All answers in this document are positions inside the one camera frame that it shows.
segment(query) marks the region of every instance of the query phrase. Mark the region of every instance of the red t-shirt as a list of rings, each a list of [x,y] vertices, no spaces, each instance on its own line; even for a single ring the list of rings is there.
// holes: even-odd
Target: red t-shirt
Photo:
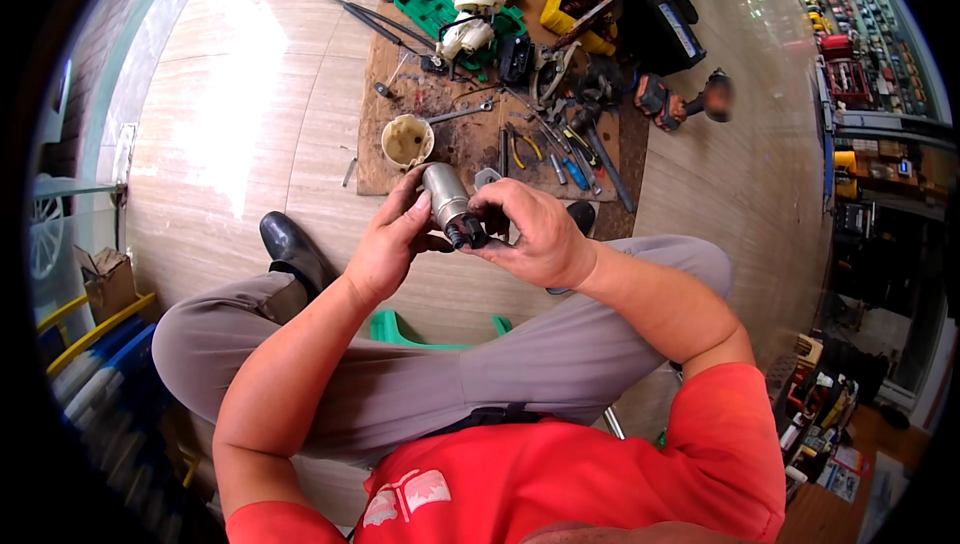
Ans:
[[[773,542],[786,505],[776,436],[762,373],[729,363],[679,389],[661,451],[556,420],[408,442],[364,483],[370,498],[354,542],[517,542],[570,521],[683,521]],[[234,544],[344,540],[293,502],[257,502],[230,516]]]

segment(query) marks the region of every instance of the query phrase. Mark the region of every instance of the cordless drill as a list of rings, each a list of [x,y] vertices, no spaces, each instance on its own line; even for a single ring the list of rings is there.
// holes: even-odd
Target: cordless drill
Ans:
[[[721,69],[714,70],[696,98],[685,102],[668,90],[659,75],[642,75],[636,88],[633,105],[664,131],[676,131],[681,123],[697,113],[705,113],[710,120],[726,123],[734,105],[734,81]]]

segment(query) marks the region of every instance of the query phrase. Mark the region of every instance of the green tool case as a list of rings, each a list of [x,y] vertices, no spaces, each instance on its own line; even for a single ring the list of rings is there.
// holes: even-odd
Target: green tool case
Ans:
[[[453,8],[453,0],[393,0],[393,5],[434,40],[440,38],[441,27],[455,22],[460,14]],[[474,54],[461,58],[459,63],[468,70],[480,70],[482,66],[489,65],[497,57],[497,45],[501,38],[526,33],[522,19],[523,13],[515,6],[501,8],[493,20],[493,40]]]

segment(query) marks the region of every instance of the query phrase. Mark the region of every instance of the fingernail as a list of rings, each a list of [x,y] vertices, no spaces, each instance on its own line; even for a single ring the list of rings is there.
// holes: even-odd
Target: fingernail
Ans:
[[[424,191],[420,194],[419,198],[416,199],[414,208],[417,209],[418,211],[422,211],[428,206],[430,206],[430,192]]]

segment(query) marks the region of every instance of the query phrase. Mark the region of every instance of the hand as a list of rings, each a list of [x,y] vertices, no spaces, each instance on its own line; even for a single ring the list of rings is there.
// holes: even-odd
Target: hand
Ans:
[[[366,226],[343,272],[372,306],[394,295],[417,254],[427,250],[453,252],[450,242],[429,235],[438,229],[430,221],[430,192],[417,194],[427,166],[414,168],[396,184]]]
[[[469,208],[481,219],[502,211],[520,230],[520,237],[513,245],[491,238],[483,248],[464,246],[463,252],[541,287],[576,289],[594,271],[594,243],[580,233],[564,204],[553,196],[501,179],[478,190]]]

